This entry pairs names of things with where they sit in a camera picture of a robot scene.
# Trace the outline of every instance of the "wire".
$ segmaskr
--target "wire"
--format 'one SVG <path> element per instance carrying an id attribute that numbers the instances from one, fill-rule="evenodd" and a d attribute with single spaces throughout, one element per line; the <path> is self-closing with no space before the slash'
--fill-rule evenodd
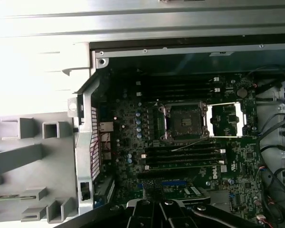
<path id="1" fill-rule="evenodd" d="M 260 173 L 260 171 L 261 171 L 261 170 L 264 170 L 263 167 L 264 167 L 264 166 L 260 167 L 260 168 L 257 170 L 257 172 L 256 172 L 255 183 L 256 183 L 256 189 L 257 189 L 258 192 L 260 192 L 261 190 L 260 190 L 260 188 L 258 187 L 257 177 L 258 177 L 258 174 Z"/>
<path id="2" fill-rule="evenodd" d="M 262 69 L 266 69 L 266 68 L 278 68 L 278 70 L 284 75 L 284 77 L 285 77 L 285 71 L 282 69 L 282 67 L 280 66 L 280 65 L 278 65 L 278 64 L 271 64 L 271 65 L 266 65 L 266 66 L 261 66 L 261 67 L 259 67 L 259 68 L 257 68 L 257 69 L 254 69 L 254 70 L 252 70 L 252 71 L 250 71 L 250 72 L 248 72 L 248 74 L 246 75 L 246 77 L 248 77 L 248 76 L 250 76 L 251 74 L 253 74 L 254 72 L 256 72 L 256 71 L 259 71 L 259 70 L 262 70 Z"/>
<path id="3" fill-rule="evenodd" d="M 274 100 L 273 98 L 260 98 L 260 97 L 256 97 L 256 101 L 264 101 L 264 102 L 274 102 L 274 101 L 276 101 L 276 102 L 279 102 L 279 103 L 282 103 L 282 104 L 284 104 L 285 105 L 285 101 L 284 100 L 282 100 L 282 99 L 276 99 L 276 100 Z"/>
<path id="4" fill-rule="evenodd" d="M 275 223 L 283 223 L 285 221 L 285 209 L 266 195 L 264 190 L 261 191 L 261 198 L 264 212 L 267 213 L 266 216 Z"/>
<path id="5" fill-rule="evenodd" d="M 270 122 L 273 118 L 275 118 L 276 116 L 278 116 L 278 115 L 283 115 L 283 116 L 285 116 L 285 113 L 276 113 L 276 114 L 272 115 L 271 117 L 269 117 L 269 118 L 266 120 L 265 124 L 263 125 L 263 127 L 262 127 L 262 129 L 261 129 L 261 133 L 264 131 L 264 129 L 266 128 L 267 124 L 269 124 L 269 122 Z"/>
<path id="6" fill-rule="evenodd" d="M 264 160 L 264 157 L 262 155 L 262 152 L 264 152 L 265 150 L 268 150 L 270 148 L 278 148 L 280 150 L 284 150 L 285 147 L 283 147 L 281 145 L 270 145 L 270 146 L 263 147 L 260 150 L 260 158 L 261 158 L 263 163 L 265 163 L 265 160 Z M 280 187 L 282 188 L 283 192 L 285 193 L 285 185 L 278 179 L 278 177 L 276 175 L 274 175 L 274 173 L 268 167 L 266 169 L 270 173 L 272 178 L 275 179 L 275 181 L 280 185 Z"/>
<path id="7" fill-rule="evenodd" d="M 274 175 L 277 177 L 282 171 L 285 171 L 285 168 L 280 168 L 280 169 L 277 169 L 276 171 L 275 171 L 275 173 L 274 173 Z M 273 179 L 271 179 L 271 182 L 270 182 L 270 184 L 268 185 L 268 189 L 274 184 L 274 182 L 275 182 L 275 179 L 273 178 Z"/>
<path id="8" fill-rule="evenodd" d="M 267 135 L 269 135 L 271 132 L 274 132 L 276 129 L 278 129 L 279 127 L 282 127 L 285 124 L 285 119 L 275 125 L 273 125 L 272 127 L 270 127 L 267 131 L 265 131 L 259 138 L 258 138 L 258 142 L 260 142 L 262 139 L 264 139 Z"/>
<path id="9" fill-rule="evenodd" d="M 262 222 L 266 223 L 270 228 L 274 228 L 269 222 L 267 222 L 265 219 L 261 219 Z"/>
<path id="10" fill-rule="evenodd" d="M 197 143 L 199 143 L 199 142 L 201 142 L 201 141 L 206 140 L 207 138 L 208 138 L 208 137 L 205 137 L 205 138 L 202 138 L 201 140 L 196 141 L 196 142 L 194 142 L 194 143 L 191 143 L 191 144 L 189 144 L 189 145 L 187 145 L 187 146 L 183 146 L 183 147 L 180 147 L 180 148 L 177 148 L 177 149 L 171 150 L 171 152 L 175 152 L 175 151 L 178 151 L 178 150 L 184 149 L 184 148 L 186 148 L 186 147 L 188 147 L 188 146 L 192 146 L 192 145 L 194 145 L 194 144 L 197 144 Z"/>

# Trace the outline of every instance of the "metal frame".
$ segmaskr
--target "metal frame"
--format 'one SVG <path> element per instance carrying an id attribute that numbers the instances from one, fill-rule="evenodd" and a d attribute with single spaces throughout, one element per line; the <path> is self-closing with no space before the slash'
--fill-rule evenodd
<path id="1" fill-rule="evenodd" d="M 97 64 L 100 59 L 106 58 L 109 61 L 113 57 L 132 57 L 132 56 L 143 56 L 143 55 L 174 55 L 174 54 L 186 54 L 186 53 L 214 53 L 214 52 L 237 52 L 237 51 L 262 51 L 262 50 L 280 50 L 285 49 L 285 44 L 268 44 L 268 45 L 242 45 L 242 46 L 219 46 L 219 47 L 184 47 L 184 48 L 160 48 L 160 49 L 147 49 L 137 48 L 136 50 L 121 50 L 118 49 L 112 51 L 99 51 L 91 52 L 91 69 L 89 73 L 91 76 L 86 75 L 87 81 L 83 83 L 77 93 L 83 92 L 83 112 L 84 112 L 84 123 L 79 127 L 79 138 L 76 145 L 75 156 L 76 156 L 76 171 L 77 171 L 77 186 L 80 188 L 81 182 L 89 182 L 91 199 L 82 201 L 81 191 L 78 189 L 78 202 L 79 202 L 79 214 L 86 213 L 93 209 L 93 183 L 90 172 L 90 141 L 92 138 L 92 122 L 91 122 L 91 95 L 99 86 L 99 78 L 94 81 L 89 87 L 88 84 L 93 80 L 93 74 L 97 72 Z M 71 73 L 75 73 L 77 70 L 72 69 Z"/>
<path id="2" fill-rule="evenodd" d="M 0 38 L 59 43 L 279 33 L 285 0 L 0 1 Z"/>

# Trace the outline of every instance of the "circuit component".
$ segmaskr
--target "circuit component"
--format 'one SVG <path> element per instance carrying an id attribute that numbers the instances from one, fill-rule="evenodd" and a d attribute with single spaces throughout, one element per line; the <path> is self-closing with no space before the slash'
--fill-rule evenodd
<path id="1" fill-rule="evenodd" d="M 212 167 L 226 163 L 226 150 L 221 150 L 218 143 L 203 143 L 181 148 L 179 146 L 163 146 L 145 148 L 141 164 L 148 170 Z"/>
<path id="2" fill-rule="evenodd" d="M 113 175 L 104 176 L 95 185 L 94 201 L 95 207 L 102 206 L 111 201 L 115 190 L 115 180 Z"/>
<path id="3" fill-rule="evenodd" d="M 238 94 L 251 81 L 240 74 L 144 75 L 127 81 L 124 96 L 125 81 L 107 91 L 100 117 L 102 168 L 115 176 L 114 203 L 143 198 L 143 183 L 156 181 L 166 199 L 211 203 L 254 221 L 261 213 L 254 203 L 255 94 Z"/>
<path id="4" fill-rule="evenodd" d="M 113 130 L 113 122 L 100 123 L 100 132 L 112 132 Z"/>

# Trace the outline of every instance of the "black cable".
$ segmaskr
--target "black cable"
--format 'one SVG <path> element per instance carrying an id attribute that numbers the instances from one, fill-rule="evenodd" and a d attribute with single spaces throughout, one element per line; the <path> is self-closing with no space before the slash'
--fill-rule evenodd
<path id="1" fill-rule="evenodd" d="M 256 88 L 256 95 L 258 94 L 262 94 L 263 92 L 267 91 L 268 89 L 271 89 L 272 87 L 281 87 L 282 85 L 282 82 L 285 81 L 285 79 L 276 79 L 276 80 L 273 80 L 271 82 L 268 82 L 264 85 L 261 85 L 259 87 Z"/>
<path id="2" fill-rule="evenodd" d="M 278 115 L 284 115 L 284 116 L 285 116 L 285 113 L 276 113 L 276 114 L 272 115 L 271 117 L 269 117 L 269 118 L 266 120 L 265 124 L 263 125 L 263 127 L 262 127 L 262 129 L 261 129 L 261 133 L 264 131 L 264 129 L 266 128 L 267 124 L 269 124 L 269 122 L 270 122 L 274 117 L 276 117 L 276 116 L 278 116 Z"/>
<path id="3" fill-rule="evenodd" d="M 282 67 L 280 66 L 280 65 L 278 65 L 278 64 L 272 64 L 272 65 L 266 65 L 266 66 L 261 66 L 261 67 L 259 67 L 259 68 L 257 68 L 257 69 L 254 69 L 254 70 L 252 70 L 252 71 L 250 71 L 250 72 L 248 72 L 248 74 L 246 75 L 246 77 L 248 77 L 248 76 L 250 76 L 251 74 L 253 74 L 254 72 L 256 72 L 256 71 L 259 71 L 259 70 L 262 70 L 262 69 L 266 69 L 266 68 L 278 68 L 278 70 L 284 75 L 284 77 L 285 77 L 285 71 L 282 69 Z"/>
<path id="4" fill-rule="evenodd" d="M 285 221 L 285 209 L 275 202 L 269 202 L 268 195 L 264 190 L 261 192 L 261 198 L 263 208 L 267 212 L 265 216 L 270 217 L 274 223 L 283 223 Z"/>
<path id="5" fill-rule="evenodd" d="M 260 97 L 256 97 L 256 101 L 264 101 L 264 102 L 279 102 L 285 105 L 285 101 L 282 99 L 276 99 L 274 100 L 273 98 L 260 98 Z"/>
<path id="6" fill-rule="evenodd" d="M 285 150 L 285 147 L 281 146 L 281 145 L 270 145 L 270 146 L 266 146 L 266 147 L 263 147 L 261 150 L 260 150 L 260 158 L 261 158 L 261 161 L 265 163 L 265 160 L 264 160 L 264 157 L 262 155 L 262 152 L 264 152 L 265 150 L 268 150 L 270 148 L 278 148 L 279 150 Z M 280 185 L 280 187 L 282 188 L 283 192 L 285 193 L 285 185 L 278 179 L 277 176 L 274 175 L 274 173 L 270 170 L 270 168 L 268 168 L 268 166 L 266 165 L 266 170 L 270 173 L 270 175 L 272 176 L 273 179 L 275 179 L 275 181 Z"/>
<path id="7" fill-rule="evenodd" d="M 274 175 L 277 177 L 282 171 L 285 171 L 285 168 L 280 168 L 280 169 L 277 169 L 275 172 L 274 172 Z M 275 182 L 275 179 L 271 179 L 271 182 L 270 184 L 268 185 L 268 189 L 274 184 Z"/>
<path id="8" fill-rule="evenodd" d="M 275 131 L 276 129 L 278 129 L 279 127 L 282 127 L 285 124 L 285 119 L 275 125 L 273 125 L 272 127 L 270 127 L 267 131 L 265 131 L 259 138 L 258 138 L 258 142 L 260 142 L 262 139 L 264 139 L 267 135 L 269 135 L 271 132 Z"/>

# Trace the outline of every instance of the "metal panel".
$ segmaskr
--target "metal panel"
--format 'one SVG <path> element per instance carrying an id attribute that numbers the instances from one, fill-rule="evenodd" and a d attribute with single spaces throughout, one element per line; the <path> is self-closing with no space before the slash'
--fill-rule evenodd
<path id="1" fill-rule="evenodd" d="M 285 0 L 0 1 L 0 38 L 88 42 L 273 33 L 285 33 Z"/>

